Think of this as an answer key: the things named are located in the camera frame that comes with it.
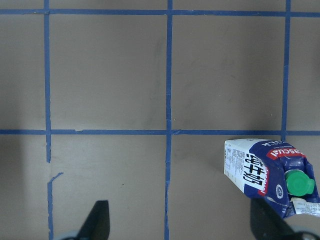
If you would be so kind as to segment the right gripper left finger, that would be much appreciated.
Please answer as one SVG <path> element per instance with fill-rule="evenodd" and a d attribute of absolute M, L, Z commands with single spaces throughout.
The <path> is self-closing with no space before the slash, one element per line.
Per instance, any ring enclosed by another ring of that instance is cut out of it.
<path fill-rule="evenodd" d="M 107 240 L 110 235 L 110 210 L 108 200 L 95 202 L 82 227 L 78 240 Z"/>

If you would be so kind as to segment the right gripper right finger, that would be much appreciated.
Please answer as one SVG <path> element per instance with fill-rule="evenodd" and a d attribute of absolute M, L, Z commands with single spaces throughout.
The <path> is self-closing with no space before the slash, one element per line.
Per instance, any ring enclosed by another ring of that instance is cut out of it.
<path fill-rule="evenodd" d="M 256 240 L 303 240 L 263 198 L 250 201 L 250 229 Z"/>

